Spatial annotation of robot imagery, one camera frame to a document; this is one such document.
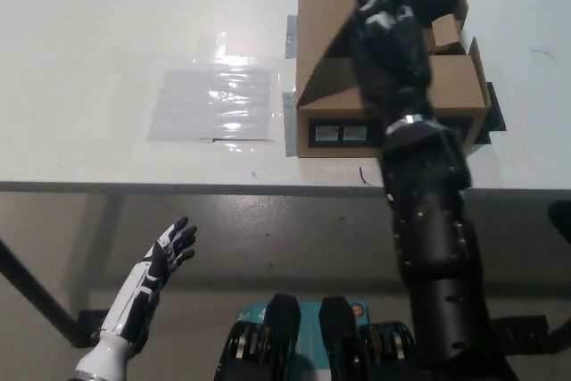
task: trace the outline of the robotic hand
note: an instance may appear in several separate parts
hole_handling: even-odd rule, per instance
[[[457,136],[434,116],[430,61],[410,1],[356,3],[353,69],[385,130],[378,162],[420,364],[452,379],[515,380],[492,330],[464,208],[470,172]]]
[[[430,62],[409,0],[356,0],[353,69],[363,99],[379,108],[387,134],[407,116],[434,117]]]
[[[99,343],[76,367],[74,380],[123,381],[127,362],[145,347],[159,295],[170,275],[194,256],[196,227],[188,218],[171,225],[131,270],[100,333]]]

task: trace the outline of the white and black robotic arm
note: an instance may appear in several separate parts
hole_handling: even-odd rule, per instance
[[[188,218],[172,224],[133,267],[99,333],[97,346],[81,359],[71,381],[124,381],[127,363],[145,347],[159,295],[170,275],[194,256],[196,227]]]

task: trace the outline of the floor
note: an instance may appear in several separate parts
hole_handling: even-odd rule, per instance
[[[473,200],[492,315],[546,314],[553,327],[565,322],[571,250],[546,219],[535,218],[543,199],[536,206],[517,196]],[[499,207],[511,221],[494,216]],[[276,291],[301,300],[344,293],[368,301],[373,321],[410,323],[390,218],[377,200],[0,193],[0,237],[75,313],[108,308],[132,264],[183,214],[199,227],[196,256],[163,293],[129,379],[212,379],[236,315]],[[70,348],[2,277],[0,296],[2,378],[70,377],[83,351]],[[562,380],[571,352],[512,362],[522,380]]]

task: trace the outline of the table surface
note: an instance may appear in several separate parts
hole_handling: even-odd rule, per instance
[[[465,36],[478,37],[508,129],[469,156],[475,187],[571,188],[566,0],[468,1]],[[0,0],[0,189],[378,193],[375,160],[286,157],[282,92],[294,90],[295,68],[284,59],[286,21],[296,3]],[[269,141],[151,141],[166,74],[220,32],[228,59],[272,71]]]

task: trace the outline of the box label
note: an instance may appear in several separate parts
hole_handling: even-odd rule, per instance
[[[343,127],[343,140],[352,142],[364,142],[367,140],[367,126],[346,125]]]
[[[319,125],[315,127],[316,142],[336,142],[339,139],[339,127],[336,125]]]

